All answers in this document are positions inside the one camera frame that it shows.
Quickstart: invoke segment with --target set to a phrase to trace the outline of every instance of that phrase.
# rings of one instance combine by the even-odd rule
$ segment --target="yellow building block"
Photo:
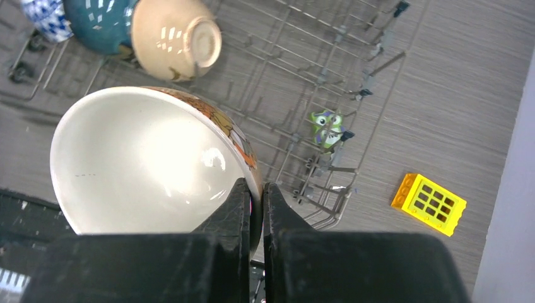
[[[466,201],[420,174],[406,174],[391,205],[450,237]]]

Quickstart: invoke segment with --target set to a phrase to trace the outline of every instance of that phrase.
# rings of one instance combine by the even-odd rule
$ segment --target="alien figurine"
[[[342,133],[345,131],[345,128],[342,126],[342,116],[336,115],[330,110],[324,110],[318,113],[313,112],[310,114],[310,120],[314,122],[314,142],[316,142],[316,144],[321,144],[323,142],[325,148],[330,148],[333,144],[338,142],[342,137]],[[321,128],[329,122],[332,122],[332,126],[331,131],[326,138],[326,133],[329,128],[328,126],[324,129]]]

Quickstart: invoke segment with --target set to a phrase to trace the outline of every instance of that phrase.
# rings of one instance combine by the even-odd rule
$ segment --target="cup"
[[[189,81],[219,58],[221,32],[199,0],[140,1],[132,16],[132,46],[148,74]]]
[[[228,116],[184,92],[123,86],[83,97],[54,133],[50,172],[77,234],[191,232],[244,177],[252,254],[260,240],[254,151]]]
[[[103,55],[132,47],[132,12],[138,0],[65,0],[65,15],[78,41]]]
[[[22,12],[48,41],[59,43],[73,36],[62,0],[22,0]]]

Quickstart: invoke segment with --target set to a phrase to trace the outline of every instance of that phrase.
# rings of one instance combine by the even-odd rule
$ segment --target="metal wire rack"
[[[396,20],[409,4],[398,0],[205,3],[223,34],[220,60],[206,76],[187,83],[159,81],[139,69],[134,56],[99,56],[75,39],[52,45],[26,28],[18,33],[21,39],[10,34],[0,40],[0,49],[12,54],[2,58],[7,76],[3,81],[9,83],[0,81],[0,96],[3,102],[27,107],[36,96],[52,96],[61,102],[50,101],[49,108],[38,110],[61,116],[83,95],[111,86],[157,85],[191,92],[227,112],[245,131],[265,181],[277,182],[298,204],[313,206],[308,213],[301,212],[313,227],[335,226],[356,191],[360,169],[360,164],[344,165],[344,145],[353,137],[362,138],[354,125],[361,106],[373,95],[375,79],[405,56],[403,51],[387,50]],[[0,11],[18,7],[16,0],[0,0]],[[15,30],[11,24],[0,18],[0,27],[5,28],[0,32]],[[331,120],[317,129],[326,135],[314,141],[316,122],[310,113],[325,110],[342,118],[344,129]],[[329,136],[339,139],[328,146],[324,140]]]

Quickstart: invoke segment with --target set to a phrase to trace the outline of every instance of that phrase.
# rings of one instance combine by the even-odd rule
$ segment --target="blue checkered pattern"
[[[65,19],[61,0],[22,0],[22,10],[35,28],[51,42],[63,42],[73,36]]]

